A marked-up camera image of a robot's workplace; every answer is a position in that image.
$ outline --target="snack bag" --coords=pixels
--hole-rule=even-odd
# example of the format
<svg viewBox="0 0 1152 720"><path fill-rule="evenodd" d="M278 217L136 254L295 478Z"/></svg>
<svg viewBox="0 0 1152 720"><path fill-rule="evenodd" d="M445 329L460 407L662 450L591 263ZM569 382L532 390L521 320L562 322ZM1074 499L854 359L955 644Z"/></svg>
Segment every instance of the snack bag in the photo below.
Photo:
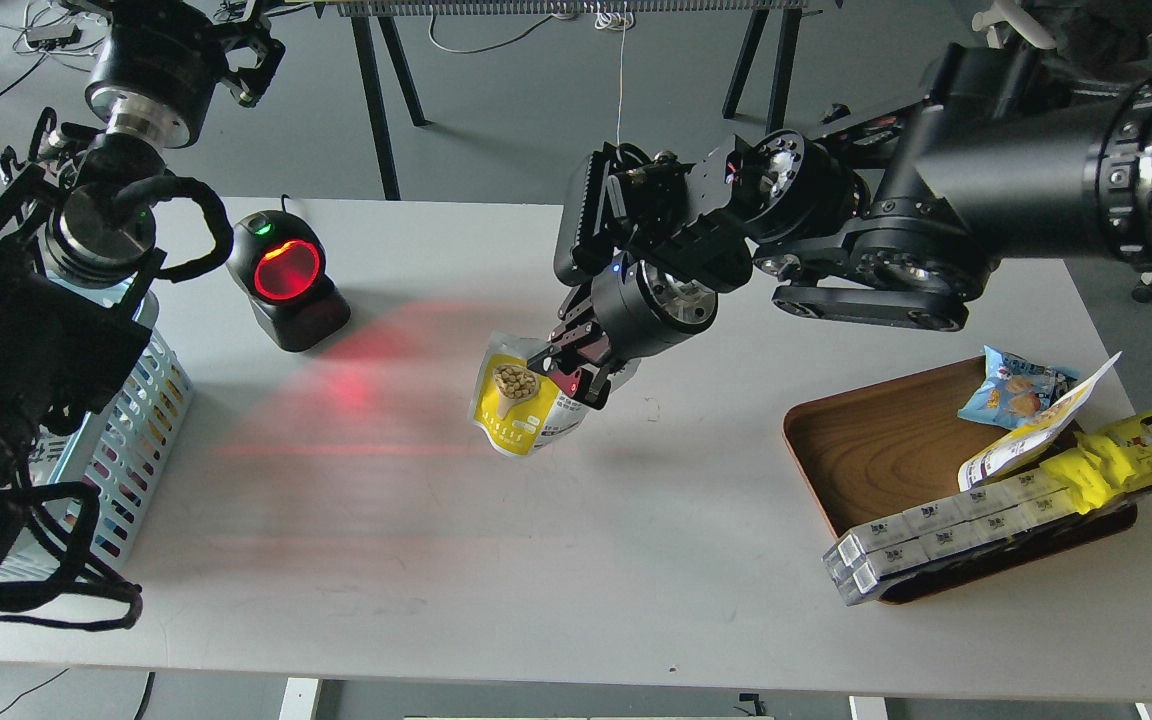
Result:
<svg viewBox="0 0 1152 720"><path fill-rule="evenodd" d="M547 377L526 369L526 357L548 343L493 332L470 402L470 422L483 429L492 447L508 457L525 457L573 432L590 407L563 395ZM626 384L637 361L608 378L612 391Z"/></svg>
<svg viewBox="0 0 1152 720"><path fill-rule="evenodd" d="M1116 420L1078 447L1043 462L1069 486L1078 511L1092 511L1116 497L1152 486L1152 410Z"/></svg>
<svg viewBox="0 0 1152 720"><path fill-rule="evenodd" d="M984 384L958 410L964 420L1015 430L1078 382L1069 367L1044 367L988 346L984 359Z"/></svg>
<svg viewBox="0 0 1152 720"><path fill-rule="evenodd" d="M958 469L958 488L965 491L993 477L993 475L1006 473L1007 470L1020 468L1030 461L1037 460L1061 430L1068 427L1074 414L1092 397L1092 389L1100 381L1105 373L1111 371L1119 361L1121 353L1115 353L1114 357L1105 361L1101 369L1092 373L1083 382L1064 394L1063 397L1053 402L1052 407L1038 414L1032 423L1020 425L1010 433L998 438L990 447L975 454L972 458L964 462Z"/></svg>

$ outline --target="chair wheel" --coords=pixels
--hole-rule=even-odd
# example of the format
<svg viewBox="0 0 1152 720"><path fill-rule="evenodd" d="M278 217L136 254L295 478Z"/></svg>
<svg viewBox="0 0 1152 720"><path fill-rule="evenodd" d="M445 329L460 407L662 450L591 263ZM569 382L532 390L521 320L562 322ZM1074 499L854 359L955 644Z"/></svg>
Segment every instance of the chair wheel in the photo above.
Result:
<svg viewBox="0 0 1152 720"><path fill-rule="evenodd" d="M1137 302L1150 302L1152 300L1152 285L1137 283L1132 288L1132 300Z"/></svg>

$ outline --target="white table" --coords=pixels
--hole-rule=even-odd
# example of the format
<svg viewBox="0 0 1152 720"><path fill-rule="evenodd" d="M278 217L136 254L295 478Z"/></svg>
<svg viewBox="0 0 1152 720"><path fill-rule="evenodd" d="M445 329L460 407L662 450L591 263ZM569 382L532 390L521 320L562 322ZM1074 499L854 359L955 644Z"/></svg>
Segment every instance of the white table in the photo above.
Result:
<svg viewBox="0 0 1152 720"><path fill-rule="evenodd" d="M778 435L791 406L984 342L1100 365L1060 263L1006 263L955 334L790 318L756 276L573 437L508 460L468 396L490 332L550 331L559 209L291 210L351 324L290 355L223 272L157 286L198 395L126 568L145 615L128 632L0 626L0 661L1152 702L1152 497L1119 536L849 609ZM159 215L174 260L200 247L183 241L202 235L192 209ZM1131 410L1111 374L1085 420Z"/></svg>

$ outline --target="blue snack bag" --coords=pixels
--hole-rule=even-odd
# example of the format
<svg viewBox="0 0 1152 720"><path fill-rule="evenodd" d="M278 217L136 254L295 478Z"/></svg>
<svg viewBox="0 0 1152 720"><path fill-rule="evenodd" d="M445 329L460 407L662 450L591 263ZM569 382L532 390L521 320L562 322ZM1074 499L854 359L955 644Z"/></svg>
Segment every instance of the blue snack bag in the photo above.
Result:
<svg viewBox="0 0 1152 720"><path fill-rule="evenodd" d="M1046 367L984 346L984 382L958 417L1015 430L1078 384L1069 367Z"/></svg>

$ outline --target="table leg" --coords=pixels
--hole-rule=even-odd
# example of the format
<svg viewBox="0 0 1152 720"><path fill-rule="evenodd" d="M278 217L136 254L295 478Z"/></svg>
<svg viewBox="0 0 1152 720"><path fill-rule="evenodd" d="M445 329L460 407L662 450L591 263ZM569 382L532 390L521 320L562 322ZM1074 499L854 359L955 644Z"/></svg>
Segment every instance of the table leg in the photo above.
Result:
<svg viewBox="0 0 1152 720"><path fill-rule="evenodd" d="M767 25L767 13L768 10L750 13L749 26L745 28L745 40L741 43L740 56L736 58L736 69L732 73L732 84L727 86L727 100L723 100L723 118L728 120L736 118L736 105L740 104L741 92L745 91L749 68L755 62L758 41L763 38L763 28Z"/></svg>
<svg viewBox="0 0 1152 720"><path fill-rule="evenodd" d="M794 54L799 48L799 26L803 9L794 8L781 14L781 41L776 46L776 69L772 74L772 103L767 108L767 134L785 127L785 106L790 99L790 77L794 76Z"/></svg>
<svg viewBox="0 0 1152 720"><path fill-rule="evenodd" d="M376 46L371 41L371 25L366 17L349 18L353 26L353 46L358 54L362 92L367 100L371 120L371 141L376 143L376 165L380 168L380 188L386 200L399 200L397 170L394 168L394 147L389 142L389 122L385 119L385 100L380 94L380 73L376 69Z"/></svg>
<svg viewBox="0 0 1152 720"><path fill-rule="evenodd" d="M412 82L412 70L407 65L407 54L403 53L403 41L397 37L397 28L394 26L394 18L389 15L380 15L376 18L380 24L380 36L385 38L385 48L389 51L389 60L394 63L394 74L397 75L397 86L402 88L403 100L407 100L407 114L412 118L416 127L429 126L425 119L425 111L420 109L420 98L416 96L416 83Z"/></svg>

